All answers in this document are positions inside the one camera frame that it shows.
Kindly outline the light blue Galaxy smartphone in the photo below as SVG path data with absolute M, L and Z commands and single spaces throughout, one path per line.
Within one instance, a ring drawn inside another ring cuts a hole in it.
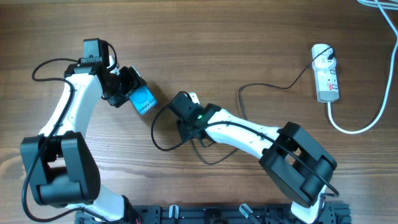
M 140 87 L 129 97 L 136 111 L 143 115 L 156 105 L 157 100 L 147 86 Z

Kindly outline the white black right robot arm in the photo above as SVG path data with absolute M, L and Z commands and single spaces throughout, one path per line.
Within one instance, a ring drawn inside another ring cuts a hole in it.
M 202 107 L 195 93 L 180 91 L 168 104 L 178 117 L 183 141 L 194 138 L 227 144 L 259 160 L 276 186 L 292 201 L 291 213 L 302 223 L 319 221 L 330 196 L 339 193 L 330 184 L 335 159 L 296 123 L 283 128 L 262 126 L 232 115 L 214 104 Z

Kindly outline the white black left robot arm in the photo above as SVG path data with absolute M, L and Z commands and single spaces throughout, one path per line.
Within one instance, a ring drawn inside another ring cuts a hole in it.
M 73 212 L 101 223 L 142 223 L 128 198 L 101 185 L 85 135 L 99 100 L 119 108 L 146 86 L 133 67 L 118 68 L 113 46 L 85 39 L 83 56 L 71 59 L 60 79 L 62 96 L 48 123 L 24 138 L 20 152 L 26 177 L 21 203 L 28 218 L 52 222 Z

